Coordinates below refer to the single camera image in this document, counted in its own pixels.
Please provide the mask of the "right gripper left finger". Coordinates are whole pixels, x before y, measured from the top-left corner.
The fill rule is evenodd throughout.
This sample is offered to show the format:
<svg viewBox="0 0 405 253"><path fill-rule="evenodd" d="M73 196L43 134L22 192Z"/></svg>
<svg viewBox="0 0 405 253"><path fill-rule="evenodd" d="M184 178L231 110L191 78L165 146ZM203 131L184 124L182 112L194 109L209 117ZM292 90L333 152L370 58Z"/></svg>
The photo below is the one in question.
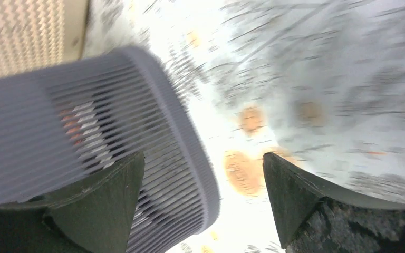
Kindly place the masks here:
<svg viewBox="0 0 405 253"><path fill-rule="evenodd" d="M0 252L125 252L144 155L27 202L0 205Z"/></svg>

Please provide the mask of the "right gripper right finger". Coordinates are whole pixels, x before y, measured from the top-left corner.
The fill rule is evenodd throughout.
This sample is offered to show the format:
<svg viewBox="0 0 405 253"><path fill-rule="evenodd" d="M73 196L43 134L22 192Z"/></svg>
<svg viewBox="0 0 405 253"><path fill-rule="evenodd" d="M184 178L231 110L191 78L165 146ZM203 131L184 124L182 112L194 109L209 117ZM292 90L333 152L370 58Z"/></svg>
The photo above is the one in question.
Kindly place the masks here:
<svg viewBox="0 0 405 253"><path fill-rule="evenodd" d="M405 204L347 189L272 152L263 170L287 252L405 252Z"/></svg>

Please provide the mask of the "grey slatted waste bin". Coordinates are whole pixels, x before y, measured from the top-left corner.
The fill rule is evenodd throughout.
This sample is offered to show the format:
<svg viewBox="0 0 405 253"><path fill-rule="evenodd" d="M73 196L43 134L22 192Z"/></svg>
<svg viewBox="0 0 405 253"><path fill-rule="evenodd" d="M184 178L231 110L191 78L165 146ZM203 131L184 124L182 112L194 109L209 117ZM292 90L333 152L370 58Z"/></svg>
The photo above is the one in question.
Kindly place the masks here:
<svg viewBox="0 0 405 253"><path fill-rule="evenodd" d="M129 46L0 79L0 205L27 202L141 152L125 252L165 252L218 218L219 191L157 60Z"/></svg>

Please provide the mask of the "cream perforated plastic basket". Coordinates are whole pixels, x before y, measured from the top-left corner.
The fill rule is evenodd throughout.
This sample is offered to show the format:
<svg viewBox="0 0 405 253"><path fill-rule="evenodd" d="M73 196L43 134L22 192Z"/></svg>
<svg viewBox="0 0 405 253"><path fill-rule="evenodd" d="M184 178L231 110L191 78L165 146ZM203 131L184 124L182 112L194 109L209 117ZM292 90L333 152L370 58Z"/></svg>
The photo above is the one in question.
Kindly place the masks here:
<svg viewBox="0 0 405 253"><path fill-rule="evenodd" d="M0 0L0 77L81 58L88 4Z"/></svg>

